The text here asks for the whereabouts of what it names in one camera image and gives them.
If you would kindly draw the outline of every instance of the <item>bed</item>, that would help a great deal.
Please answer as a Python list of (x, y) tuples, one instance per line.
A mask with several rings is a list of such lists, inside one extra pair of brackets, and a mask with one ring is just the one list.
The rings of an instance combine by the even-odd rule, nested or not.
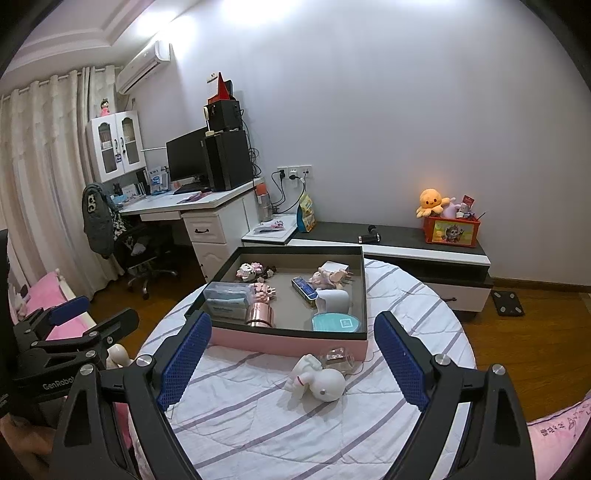
[[(407, 404), (373, 338), (375, 316), (391, 310), (431, 353), (446, 353), (475, 368), (472, 348), (445, 302), (391, 264), (366, 260), (368, 355), (347, 377), (344, 396), (322, 403), (309, 393), (294, 401), (282, 389), (296, 358), (209, 345), (181, 401), (166, 415), (205, 480), (381, 479), (419, 417)], [(201, 289), (166, 315), (142, 346), (152, 354), (176, 334)], [(468, 413), (461, 404), (434, 480), (446, 477)], [(153, 478), (135, 430), (132, 442), (142, 477)]]

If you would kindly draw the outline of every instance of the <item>black speaker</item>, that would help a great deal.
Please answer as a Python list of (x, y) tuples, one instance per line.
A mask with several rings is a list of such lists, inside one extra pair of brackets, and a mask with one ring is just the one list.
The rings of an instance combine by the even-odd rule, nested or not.
[(242, 129), (242, 115), (238, 100), (218, 100), (207, 105), (209, 128), (214, 132)]
[(201, 140), (209, 184), (214, 192), (252, 181), (252, 163), (244, 130), (220, 132)]

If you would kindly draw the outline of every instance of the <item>computer monitor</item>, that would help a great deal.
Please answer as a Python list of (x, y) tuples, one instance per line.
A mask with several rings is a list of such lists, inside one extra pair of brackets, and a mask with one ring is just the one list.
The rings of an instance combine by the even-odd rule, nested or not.
[(205, 132), (207, 132), (207, 127), (166, 142), (168, 173), (171, 181), (207, 175), (205, 155), (201, 145), (201, 140), (205, 138)]

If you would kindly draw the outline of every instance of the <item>drawer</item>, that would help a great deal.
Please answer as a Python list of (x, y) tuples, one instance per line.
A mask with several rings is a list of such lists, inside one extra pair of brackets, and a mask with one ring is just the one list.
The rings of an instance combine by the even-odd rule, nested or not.
[(234, 252), (229, 244), (204, 244), (193, 242), (193, 249), (199, 260), (199, 266), (205, 280), (208, 282), (214, 277), (230, 255)]
[(184, 217), (185, 227), (192, 242), (225, 244), (220, 217), (215, 214)]
[(489, 288), (460, 287), (441, 283), (425, 283), (439, 295), (452, 310), (481, 312), (491, 294)]

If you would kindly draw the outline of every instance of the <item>open box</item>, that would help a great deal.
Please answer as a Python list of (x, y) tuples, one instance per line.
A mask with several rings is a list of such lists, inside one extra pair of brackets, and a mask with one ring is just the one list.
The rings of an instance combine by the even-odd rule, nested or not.
[[(343, 283), (349, 293), (349, 313), (360, 322), (354, 333), (315, 332), (312, 317), (316, 307), (307, 303), (291, 284), (294, 277), (308, 280), (326, 261), (349, 266), (352, 276)], [(367, 341), (367, 315), (365, 298), (365, 269), (361, 247), (239, 247), (213, 277), (212, 282), (241, 283), (236, 271), (244, 263), (258, 262), (274, 265), (277, 272), (267, 283), (277, 290), (271, 300), (274, 328), (245, 325), (244, 321), (217, 317), (207, 309), (203, 293), (185, 313), (187, 319), (210, 314), (213, 332), (211, 343), (230, 348), (272, 355), (300, 357), (307, 353), (321, 355), (329, 349), (342, 346), (358, 361), (365, 360)]]

